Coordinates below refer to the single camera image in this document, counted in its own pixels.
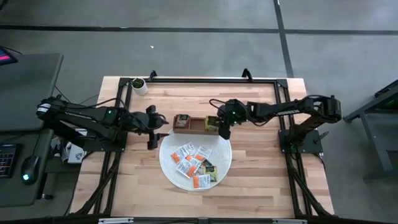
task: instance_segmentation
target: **metal stand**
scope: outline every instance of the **metal stand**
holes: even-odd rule
[[[156,72],[152,71],[149,78],[146,78],[145,81],[147,83],[255,83],[255,84],[263,83],[263,84],[272,84],[274,86],[274,92],[275,92],[275,97],[277,99],[277,103],[281,102],[279,88],[283,88],[284,95],[285,95],[285,101],[290,101],[290,96],[289,96],[289,91],[288,91],[288,86],[287,86],[286,80],[283,80],[283,79],[253,80],[248,69],[244,69],[242,76],[247,77],[248,80],[244,80],[244,79],[237,80],[237,79],[229,79],[229,78],[209,78],[209,79],[204,79],[204,78],[198,78],[198,79],[195,79],[195,78],[156,78],[157,77]],[[123,92],[123,88],[127,85],[127,94],[126,94],[126,100],[125,100],[127,107],[129,107],[129,102],[131,99],[131,92],[132,92],[131,82],[132,82],[132,80],[133,80],[132,78],[121,78],[119,81],[119,86],[118,86],[118,94],[116,96],[116,98],[120,99],[122,92]],[[119,106],[119,104],[120,104],[120,102],[118,100],[115,105]],[[289,120],[290,120],[291,124],[294,124],[294,120],[293,120],[292,116],[289,118]],[[279,121],[280,121],[281,131],[285,131],[286,128],[285,128],[284,118],[279,117]],[[113,202],[113,197],[114,197],[114,189],[116,186],[116,178],[117,178],[117,174],[118,174],[121,153],[120,152],[116,153],[112,167],[110,168],[109,171],[107,171],[107,168],[109,166],[110,154],[111,154],[111,152],[105,152],[99,186],[97,187],[97,189],[95,190],[93,195],[90,197],[90,199],[85,203],[85,205],[76,213],[87,214],[93,205],[95,205],[94,214],[99,213],[100,207],[101,207],[103,190],[110,180],[111,180],[111,186],[109,188],[108,200],[106,203],[106,208],[104,210],[104,213],[111,212],[112,202]],[[312,214],[310,202],[313,202],[312,205],[314,207],[318,206],[319,203],[316,202],[316,199],[313,197],[312,194],[307,195],[307,193],[310,191],[307,188],[307,185],[305,182],[305,175],[304,175],[304,169],[303,169],[301,156],[300,156],[300,154],[297,154],[298,171],[294,168],[294,166],[292,166],[293,163],[292,163],[291,155],[285,154],[285,158],[286,158],[286,164],[288,166],[290,192],[292,195],[292,201],[293,201],[293,205],[294,205],[295,215],[302,214],[302,212],[300,211],[300,208],[299,208],[299,200],[298,200],[297,192],[296,192],[296,188],[295,188],[295,180],[300,182],[299,186],[301,188],[304,188],[303,194],[305,197],[306,214]]]
[[[366,136],[371,143],[373,149],[377,152],[379,157],[379,161],[382,166],[382,170],[374,171],[368,175],[363,177],[365,182],[370,182],[376,179],[383,179],[386,177],[398,177],[398,170],[394,169],[392,166],[391,159],[388,155],[389,151],[398,151],[396,145],[392,145],[393,143],[388,143],[388,141],[395,141],[395,137],[391,136],[389,139],[387,136],[390,134],[387,130],[388,126],[395,126],[398,123],[398,110],[396,106],[398,105],[398,81],[390,84],[389,86],[383,88],[375,94],[376,98],[364,105],[360,109],[352,112],[348,116],[344,117],[344,120],[347,123],[352,122],[352,120],[356,118],[361,118],[363,123]],[[369,122],[369,117],[371,114],[379,114],[380,123],[383,125],[383,132],[377,132],[374,128],[371,128],[371,123]],[[383,124],[383,118],[388,116],[386,122]],[[392,128],[392,132],[396,133],[396,128]]]
[[[283,153],[323,153],[318,130],[309,132],[304,139],[303,145],[299,147],[292,147],[290,143],[286,141],[288,135],[289,132],[287,130],[280,130],[278,133],[280,148]]]

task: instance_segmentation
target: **cable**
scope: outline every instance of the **cable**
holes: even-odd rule
[[[60,89],[58,89],[58,87],[57,86],[55,86],[55,88],[58,90],[58,92],[60,92],[61,93],[61,95],[69,102],[69,103],[71,103],[71,101],[61,92],[61,90]]]
[[[257,124],[257,123],[255,123],[255,122],[253,122],[253,121],[250,121],[250,122],[252,122],[252,123],[253,123],[254,125],[256,125],[257,127],[264,126],[265,124],[268,123],[268,121],[265,121],[265,122],[263,122],[262,124]]]
[[[35,144],[35,147],[33,148],[32,156],[35,154],[36,147],[37,147],[37,143],[39,143],[39,139],[40,139],[40,136],[41,136],[41,135],[42,135],[42,132],[39,133],[39,136],[38,136],[38,138],[37,138],[37,140],[36,140],[36,144]]]
[[[83,104],[83,103],[86,103],[88,100],[91,100],[92,98],[94,98],[94,97],[96,97],[96,96],[99,96],[100,94],[97,94],[97,95],[94,95],[94,96],[92,96],[92,97],[90,97],[90,98],[87,98],[85,101],[83,101],[83,102],[81,102],[81,103],[79,103],[79,104]]]
[[[216,102],[224,103],[224,104],[226,104],[226,102],[221,101],[221,100],[217,100],[217,99],[211,99],[211,100],[209,100],[209,104],[210,104],[211,106],[214,106],[215,108],[217,108],[218,110],[220,110],[221,112],[223,112],[224,114],[226,114],[225,111],[223,111],[223,110],[220,109],[220,107],[214,105],[214,104],[212,103],[212,101],[216,101]]]
[[[120,99],[118,99],[118,98],[108,99],[108,100],[105,100],[104,102],[97,103],[97,104],[95,104],[95,105],[89,105],[89,106],[84,106],[84,107],[80,107],[80,108],[76,108],[76,107],[67,107],[67,108],[73,108],[73,109],[77,109],[77,110],[78,110],[78,109],[93,108],[93,107],[95,107],[95,106],[103,105],[103,104],[105,104],[105,103],[107,103],[107,102],[110,102],[110,101],[113,101],[113,100],[119,100],[119,101],[122,103],[124,109],[128,110],[127,107],[126,107],[126,105],[124,104],[123,100],[120,100]]]
[[[323,169],[326,170],[325,162],[323,161],[323,159],[322,159],[318,154],[316,154],[316,153],[314,153],[313,155],[316,156],[316,157],[318,157],[318,158],[321,160],[322,165],[323,165]]]
[[[166,120],[166,117],[162,114],[158,114],[158,116],[161,116],[164,120]]]
[[[9,48],[9,47],[5,47],[5,46],[0,46],[0,47],[2,47],[2,48],[4,48],[4,49],[7,49],[7,50],[10,50],[10,51],[13,51],[13,52],[16,52],[16,53],[19,53],[20,55],[23,55],[23,54],[20,53],[19,51],[14,50],[14,49],[11,49],[11,48]]]

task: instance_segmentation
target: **black metal frame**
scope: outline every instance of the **black metal frame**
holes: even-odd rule
[[[98,224],[101,219],[110,218],[107,214],[96,215],[76,215],[67,217],[45,217],[32,218],[26,220],[12,220],[3,221],[1,224]],[[127,217],[124,218],[133,222],[142,224],[163,224],[163,223],[197,223],[197,224],[383,224],[380,222],[352,220],[338,217],[318,217],[313,215],[300,215],[296,219],[282,219],[282,218],[161,218],[161,217]]]
[[[273,85],[273,87],[274,87],[274,93],[275,93],[275,98],[276,98],[277,103],[282,102],[281,95],[280,95],[280,89],[283,89],[285,101],[290,101],[289,88],[288,88],[286,79],[257,79],[257,80],[255,80],[255,79],[253,79],[253,77],[250,74],[248,69],[244,69],[243,74],[242,74],[242,77],[246,77],[247,79],[244,79],[244,78],[238,78],[238,79],[235,79],[235,78],[156,78],[156,77],[157,77],[156,72],[152,71],[149,78],[145,78],[145,81],[147,83],[270,84],[270,85]],[[118,85],[118,93],[116,95],[117,99],[121,99],[124,87],[127,86],[127,94],[126,94],[126,99],[125,99],[125,104],[127,107],[129,107],[130,100],[131,100],[131,92],[132,92],[131,82],[132,82],[132,80],[133,80],[133,78],[120,78],[119,85]],[[115,106],[119,106],[119,104],[120,104],[120,100],[118,100],[115,103]],[[294,124],[293,116],[291,116],[291,115],[289,116],[289,121],[290,121],[290,124]],[[284,117],[279,117],[279,123],[280,123],[280,130],[281,131],[286,130]],[[126,142],[126,139],[127,139],[127,134],[124,137],[124,142]],[[106,187],[106,185],[108,184],[109,181],[110,181],[109,194],[108,194],[108,199],[106,202],[106,207],[105,207],[103,213],[105,213],[105,214],[111,213],[121,153],[116,152],[113,164],[112,164],[111,168],[108,170],[110,156],[111,156],[111,152],[105,152],[99,185],[98,185],[97,189],[94,191],[93,195],[90,197],[90,199],[84,204],[84,206],[79,211],[76,212],[77,214],[87,214],[93,205],[95,205],[94,214],[101,213],[100,208],[101,208],[101,202],[102,202],[102,194],[103,194],[104,188]],[[312,208],[311,208],[311,204],[312,204],[314,206],[315,210],[320,215],[329,215],[326,211],[324,211],[324,209],[322,209],[322,206],[320,208],[317,208],[317,205],[319,205],[319,203],[316,201],[315,197],[311,194],[310,190],[307,188],[307,185],[306,185],[303,162],[302,162],[300,153],[296,153],[296,158],[297,158],[297,170],[298,171],[296,171],[294,168],[291,154],[285,153],[286,164],[288,167],[287,172],[288,172],[288,176],[289,176],[290,193],[292,196],[295,216],[302,215],[302,212],[299,207],[299,200],[297,197],[295,181],[297,181],[297,183],[303,190],[303,195],[304,195],[304,200],[305,200],[305,213],[307,215],[312,214]]]
[[[366,136],[371,143],[371,147],[377,152],[380,164],[382,166],[382,170],[375,170],[365,175],[363,177],[363,180],[365,182],[388,177],[398,177],[398,169],[393,168],[387,149],[377,146],[379,145],[377,143],[379,140],[376,139],[376,134],[371,130],[368,121],[368,114],[370,113],[398,113],[397,110],[380,109],[387,102],[394,100],[394,98],[398,97],[398,81],[395,81],[383,90],[377,92],[375,96],[376,98],[374,100],[360,107],[356,111],[350,113],[348,116],[344,117],[344,121],[346,121],[347,123],[352,122],[352,120],[356,118],[361,118],[362,124],[366,132]]]

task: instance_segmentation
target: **butcher block tabletop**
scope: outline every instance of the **butcher block tabletop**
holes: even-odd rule
[[[98,102],[116,97],[120,77],[104,77]],[[288,78],[290,98],[307,95],[304,80]],[[168,133],[176,114],[216,116],[217,109],[208,101],[236,98],[274,104],[274,86],[252,83],[148,83],[145,96],[132,93],[130,111],[145,111],[156,105],[170,124],[156,133]],[[114,101],[105,104],[114,106]],[[296,123],[308,115],[295,115]],[[210,190],[189,192],[174,186],[163,174],[159,147],[147,150],[148,135],[129,133],[122,153],[114,192],[113,217],[212,217],[212,218],[293,218],[285,156],[280,152],[274,118],[263,127],[251,123],[231,128],[232,164],[226,177]],[[70,212],[75,212],[89,199],[100,179],[103,152],[94,152],[81,166]],[[319,158],[303,154],[308,188],[330,213],[333,213],[325,171]],[[300,208],[304,211],[302,192],[297,186]],[[104,191],[102,209],[108,188]]]

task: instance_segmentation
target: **small potted plant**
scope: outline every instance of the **small potted plant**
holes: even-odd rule
[[[144,96],[148,91],[148,86],[142,78],[133,79],[132,88],[140,96]]]

